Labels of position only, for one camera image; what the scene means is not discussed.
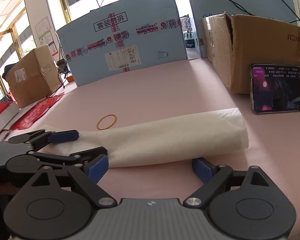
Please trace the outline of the white paper sheet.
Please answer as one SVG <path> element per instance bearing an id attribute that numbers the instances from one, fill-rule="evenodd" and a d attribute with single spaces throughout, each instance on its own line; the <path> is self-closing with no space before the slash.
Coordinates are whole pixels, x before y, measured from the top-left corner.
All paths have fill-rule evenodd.
<path id="1" fill-rule="evenodd" d="M 13 102 L 7 109 L 0 114 L 0 132 L 8 125 L 8 123 L 19 113 L 18 105 Z"/>

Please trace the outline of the yellow rubber band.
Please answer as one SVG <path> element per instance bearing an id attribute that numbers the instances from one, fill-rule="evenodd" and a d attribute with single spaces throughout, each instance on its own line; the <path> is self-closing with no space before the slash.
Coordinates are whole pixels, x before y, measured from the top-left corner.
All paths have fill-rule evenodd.
<path id="1" fill-rule="evenodd" d="M 117 116 L 115 114 L 108 114 L 98 120 L 96 128 L 99 131 L 104 131 L 112 128 L 117 123 Z"/>

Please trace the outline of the red paper decoration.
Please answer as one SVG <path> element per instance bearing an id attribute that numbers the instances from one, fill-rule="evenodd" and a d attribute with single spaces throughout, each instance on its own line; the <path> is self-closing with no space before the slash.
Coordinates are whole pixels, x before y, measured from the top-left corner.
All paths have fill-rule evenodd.
<path id="1" fill-rule="evenodd" d="M 22 117 L 20 117 L 10 128 L 10 130 L 25 130 L 30 128 L 39 118 L 41 118 L 56 102 L 58 102 L 64 93 L 54 95 L 38 101 Z"/>

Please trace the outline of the white fabric shopping bag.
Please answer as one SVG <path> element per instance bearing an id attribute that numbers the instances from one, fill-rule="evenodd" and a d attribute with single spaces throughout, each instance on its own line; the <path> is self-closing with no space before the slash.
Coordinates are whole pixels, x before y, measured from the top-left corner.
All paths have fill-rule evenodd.
<path id="1" fill-rule="evenodd" d="M 104 147 L 109 166 L 171 163 L 245 150 L 248 132 L 237 108 L 176 116 L 103 131 L 84 131 L 73 142 L 50 144 L 43 151 L 68 156 Z"/>

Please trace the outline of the orange flat box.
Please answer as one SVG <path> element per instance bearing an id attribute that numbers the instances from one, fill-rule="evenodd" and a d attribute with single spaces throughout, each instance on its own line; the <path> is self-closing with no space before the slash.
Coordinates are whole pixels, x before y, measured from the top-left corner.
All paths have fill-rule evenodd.
<path id="1" fill-rule="evenodd" d="M 74 78 L 73 78 L 73 76 L 68 76 L 66 79 L 67 79 L 67 81 L 68 81 L 68 82 L 72 82 L 72 81 L 74 81 Z"/>

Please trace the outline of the taped brown cardboard box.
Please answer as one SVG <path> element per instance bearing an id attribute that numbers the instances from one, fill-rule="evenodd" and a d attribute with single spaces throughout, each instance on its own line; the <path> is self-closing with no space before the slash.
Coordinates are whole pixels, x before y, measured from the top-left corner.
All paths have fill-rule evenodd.
<path id="1" fill-rule="evenodd" d="M 5 80 L 19 108 L 50 96 L 62 84 L 47 45 L 31 50 L 8 70 Z"/>

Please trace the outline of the red paper box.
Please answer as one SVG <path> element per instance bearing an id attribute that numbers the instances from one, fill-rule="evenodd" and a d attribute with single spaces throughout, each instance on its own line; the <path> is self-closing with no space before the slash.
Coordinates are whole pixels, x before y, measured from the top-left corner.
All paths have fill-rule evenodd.
<path id="1" fill-rule="evenodd" d="M 5 110 L 7 109 L 13 102 L 6 102 L 6 101 L 3 101 L 3 102 L 0 102 L 0 114 Z"/>

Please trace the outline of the smartphone in clear case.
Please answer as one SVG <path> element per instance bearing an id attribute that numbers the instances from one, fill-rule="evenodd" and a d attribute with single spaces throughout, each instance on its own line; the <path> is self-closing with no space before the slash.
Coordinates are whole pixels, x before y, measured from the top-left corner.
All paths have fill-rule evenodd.
<path id="1" fill-rule="evenodd" d="M 251 109 L 256 114 L 300 111 L 300 66 L 250 67 Z"/>

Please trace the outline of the open brown cardboard box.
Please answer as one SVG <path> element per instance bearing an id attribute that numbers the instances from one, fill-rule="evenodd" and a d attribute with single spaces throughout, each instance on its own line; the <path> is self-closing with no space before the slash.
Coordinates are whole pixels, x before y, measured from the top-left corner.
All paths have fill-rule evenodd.
<path id="1" fill-rule="evenodd" d="M 300 27 L 264 17 L 220 14 L 202 19 L 207 58 L 227 89 L 250 92 L 253 64 L 300 66 Z"/>

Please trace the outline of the large light blue carton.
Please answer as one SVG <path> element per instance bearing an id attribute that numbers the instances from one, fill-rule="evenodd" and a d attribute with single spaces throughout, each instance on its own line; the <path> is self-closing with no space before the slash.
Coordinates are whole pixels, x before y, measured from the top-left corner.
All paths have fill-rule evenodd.
<path id="1" fill-rule="evenodd" d="M 187 59 L 175 0 L 120 0 L 57 30 L 76 85 Z"/>

